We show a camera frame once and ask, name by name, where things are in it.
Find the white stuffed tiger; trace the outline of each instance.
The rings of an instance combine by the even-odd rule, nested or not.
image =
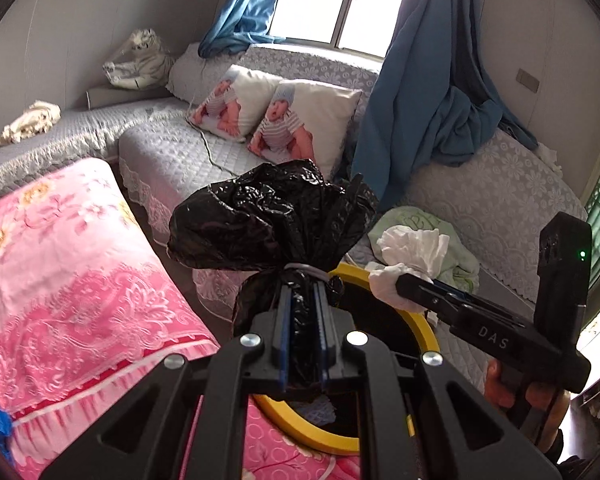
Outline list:
[[[144,90],[167,84],[175,59],[152,28],[134,30],[120,48],[120,54],[129,51],[132,61],[109,61],[102,66],[113,86]]]

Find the human hand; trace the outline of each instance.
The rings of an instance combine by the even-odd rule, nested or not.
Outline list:
[[[487,369],[487,378],[484,381],[484,398],[497,409],[503,411],[513,407],[516,402],[516,396],[500,382],[501,374],[502,364],[500,361],[496,359],[491,360]],[[545,412],[551,403],[554,393],[555,386],[533,383],[526,390],[526,402],[534,408]],[[538,449],[543,453],[549,451],[553,445],[555,437],[558,435],[558,429],[569,409],[570,400],[571,396],[568,392],[563,390],[558,394],[538,442]]]

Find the blue curtain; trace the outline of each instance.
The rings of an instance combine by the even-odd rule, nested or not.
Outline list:
[[[388,209],[432,160],[467,161],[500,124],[538,143],[507,110],[478,50],[478,0],[402,0],[394,38],[363,117],[351,174]]]
[[[269,25],[277,0],[227,0],[198,47],[200,57],[221,52],[234,54],[253,43],[277,43],[284,38],[269,36]]]

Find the pink floral bedspread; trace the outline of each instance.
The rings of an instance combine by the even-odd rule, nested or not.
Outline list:
[[[216,351],[113,174],[86,159],[0,200],[0,408],[24,480],[165,355]],[[251,403],[242,478],[353,480],[356,457],[298,446]]]

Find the white crumpled fabric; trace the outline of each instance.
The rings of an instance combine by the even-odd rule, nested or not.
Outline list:
[[[557,176],[562,178],[562,167],[558,166],[558,152],[552,150],[546,144],[538,142],[534,155],[542,160]]]
[[[378,238],[382,259],[388,265],[383,267],[372,262],[367,266],[371,292],[394,308],[422,314],[425,311],[422,306],[398,295],[395,282],[409,273],[432,283],[440,274],[448,245],[449,237],[441,235],[437,229],[414,231],[404,225],[388,228]]]
[[[7,124],[0,135],[0,145],[20,142],[37,134],[46,134],[60,120],[60,107],[35,101],[13,123]]]

